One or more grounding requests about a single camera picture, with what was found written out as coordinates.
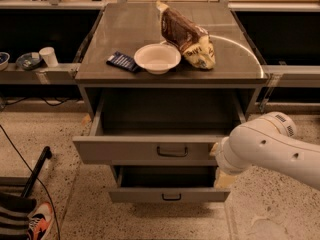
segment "shoe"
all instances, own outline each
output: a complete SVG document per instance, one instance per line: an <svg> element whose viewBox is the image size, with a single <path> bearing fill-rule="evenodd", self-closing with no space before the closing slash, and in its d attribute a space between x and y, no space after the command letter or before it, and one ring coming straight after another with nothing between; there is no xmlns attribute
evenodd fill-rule
<svg viewBox="0 0 320 240"><path fill-rule="evenodd" d="M48 235L54 221L51 204L41 204L30 219L28 240L44 240Z"/></svg>

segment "speckled floor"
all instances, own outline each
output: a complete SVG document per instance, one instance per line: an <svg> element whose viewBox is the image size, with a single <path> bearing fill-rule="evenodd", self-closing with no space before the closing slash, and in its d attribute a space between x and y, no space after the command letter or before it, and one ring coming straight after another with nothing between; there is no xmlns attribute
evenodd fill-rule
<svg viewBox="0 0 320 240"><path fill-rule="evenodd" d="M237 176L225 203L112 203L111 171L82 164L72 143L73 136L88 134L86 115L76 101L54 107L24 101L0 113L0 124L31 166L45 146L52 150L40 179L54 202L60 239L320 239L320 191L258 167ZM298 139L320 145L319 113L290 116ZM2 132L0 143L0 176L28 176ZM48 200L39 183L31 197ZM48 239L58 239L56 226Z"/></svg>

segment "gray countertop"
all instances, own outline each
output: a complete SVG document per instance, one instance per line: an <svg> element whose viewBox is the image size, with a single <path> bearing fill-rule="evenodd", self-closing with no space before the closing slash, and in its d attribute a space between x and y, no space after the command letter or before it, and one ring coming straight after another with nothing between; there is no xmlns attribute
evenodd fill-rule
<svg viewBox="0 0 320 240"><path fill-rule="evenodd" d="M267 81L231 12L219 3L168 3L184 16L207 29L214 43L216 67L201 71L188 62L168 73L152 75L144 70L130 73L106 65L120 51L129 56L144 45L163 41L155 3L112 3L94 34L76 76L79 84L108 83L208 83L261 84Z"/></svg>

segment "top drawer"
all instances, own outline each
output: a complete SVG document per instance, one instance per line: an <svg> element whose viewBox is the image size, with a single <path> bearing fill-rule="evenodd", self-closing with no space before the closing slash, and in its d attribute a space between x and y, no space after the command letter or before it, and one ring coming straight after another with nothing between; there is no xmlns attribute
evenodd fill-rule
<svg viewBox="0 0 320 240"><path fill-rule="evenodd" d="M213 144L238 121L231 90L106 88L74 143L86 163L215 165Z"/></svg>

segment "cup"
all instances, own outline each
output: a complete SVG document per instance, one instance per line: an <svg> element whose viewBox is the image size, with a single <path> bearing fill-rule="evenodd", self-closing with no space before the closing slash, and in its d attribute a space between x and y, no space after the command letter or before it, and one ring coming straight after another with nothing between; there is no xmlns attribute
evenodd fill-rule
<svg viewBox="0 0 320 240"><path fill-rule="evenodd" d="M53 47L45 47L39 51L39 54L44 59L48 67L53 68L59 65Z"/></svg>

